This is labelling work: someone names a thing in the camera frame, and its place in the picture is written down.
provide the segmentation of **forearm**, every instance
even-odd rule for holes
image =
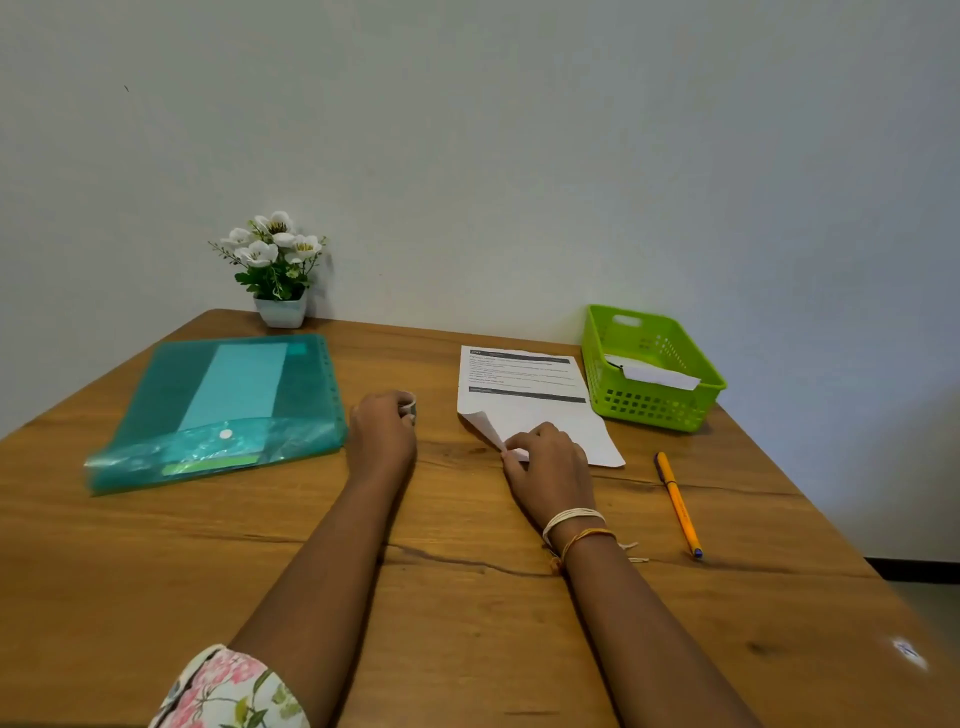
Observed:
[[[614,539],[577,542],[565,566],[624,725],[759,726]]]
[[[272,668],[314,728],[347,677],[396,484],[349,482],[230,648]]]

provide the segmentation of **floor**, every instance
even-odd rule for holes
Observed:
[[[960,664],[960,584],[888,582],[914,612],[944,639]]]

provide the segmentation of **person's right arm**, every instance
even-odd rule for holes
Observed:
[[[567,509],[596,507],[587,458],[565,432],[545,423],[514,435],[506,447],[530,453],[529,470],[509,452],[503,453],[503,468],[538,528]],[[596,518],[569,519],[553,528],[550,541],[560,553],[585,528],[603,525]],[[577,541],[564,567],[627,728],[760,725],[616,539],[593,535]]]

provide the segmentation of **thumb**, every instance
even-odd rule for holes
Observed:
[[[523,470],[520,461],[512,452],[504,450],[500,453],[500,457],[503,458],[503,473],[507,476],[507,482],[510,483],[511,488],[518,488],[526,479],[527,472]]]

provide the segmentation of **flower pot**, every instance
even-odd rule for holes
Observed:
[[[268,327],[300,328],[306,313],[306,292],[296,301],[266,301],[254,298],[256,310]]]

